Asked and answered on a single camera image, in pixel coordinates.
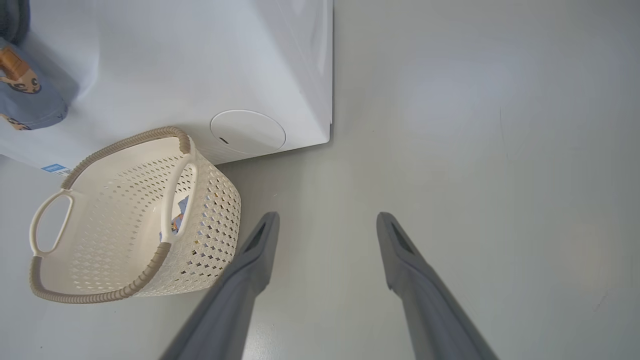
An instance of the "cartoon character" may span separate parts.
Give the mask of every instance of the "cartoon character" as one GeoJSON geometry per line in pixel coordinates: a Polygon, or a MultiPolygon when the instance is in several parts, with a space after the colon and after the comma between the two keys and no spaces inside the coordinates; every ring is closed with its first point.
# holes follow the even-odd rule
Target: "cartoon character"
{"type": "Polygon", "coordinates": [[[0,114],[0,117],[2,117],[5,120],[7,120],[9,122],[9,124],[11,124],[11,126],[13,126],[13,128],[16,129],[16,130],[31,130],[31,128],[29,126],[19,122],[18,120],[15,120],[12,117],[8,117],[5,114],[0,114]]]}
{"type": "Polygon", "coordinates": [[[0,70],[6,75],[0,76],[0,81],[15,91],[37,94],[42,89],[36,73],[10,46],[0,50],[0,70]]]}

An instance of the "white appliance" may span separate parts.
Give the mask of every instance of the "white appliance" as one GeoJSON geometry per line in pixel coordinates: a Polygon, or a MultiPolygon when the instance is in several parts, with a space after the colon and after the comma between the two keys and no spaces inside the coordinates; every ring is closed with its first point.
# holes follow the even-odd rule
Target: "white appliance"
{"type": "Polygon", "coordinates": [[[332,0],[31,0],[22,46],[69,104],[45,129],[0,124],[0,151],[73,168],[179,126],[214,164],[325,143],[332,0]]]}

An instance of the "beige plastic basket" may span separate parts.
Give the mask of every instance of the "beige plastic basket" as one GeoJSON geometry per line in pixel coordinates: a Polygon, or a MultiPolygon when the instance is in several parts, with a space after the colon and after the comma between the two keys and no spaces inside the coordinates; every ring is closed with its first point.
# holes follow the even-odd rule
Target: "beige plastic basket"
{"type": "Polygon", "coordinates": [[[240,195],[176,127],[117,142],[86,158],[31,223],[31,289],[73,304],[185,293],[212,286],[236,252],[240,195]],[[182,225],[178,202],[189,195],[182,225]],[[52,250],[36,236],[47,207],[70,205],[52,250]]]}

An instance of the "gray floor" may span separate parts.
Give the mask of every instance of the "gray floor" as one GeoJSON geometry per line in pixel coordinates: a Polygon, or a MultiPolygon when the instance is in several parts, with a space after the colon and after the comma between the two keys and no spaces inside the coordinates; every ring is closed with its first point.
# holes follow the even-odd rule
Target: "gray floor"
{"type": "MultiPolygon", "coordinates": [[[[241,237],[267,211],[282,221],[244,358],[412,358],[379,211],[501,359],[635,358],[639,15],[633,1],[337,1],[332,141],[220,166],[241,237]]],[[[25,229],[60,180],[0,170],[15,240],[0,241],[2,357],[157,357],[202,294],[35,298],[25,229]]]]}

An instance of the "label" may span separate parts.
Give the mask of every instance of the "label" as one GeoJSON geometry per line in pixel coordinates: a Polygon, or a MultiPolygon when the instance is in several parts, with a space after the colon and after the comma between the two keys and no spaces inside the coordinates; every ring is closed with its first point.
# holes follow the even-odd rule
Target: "label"
{"type": "Polygon", "coordinates": [[[60,164],[49,165],[48,167],[42,168],[42,170],[48,171],[48,172],[50,172],[52,174],[60,175],[60,176],[63,176],[63,177],[67,177],[69,174],[71,174],[71,169],[70,168],[65,168],[64,166],[62,166],[60,164]]]}

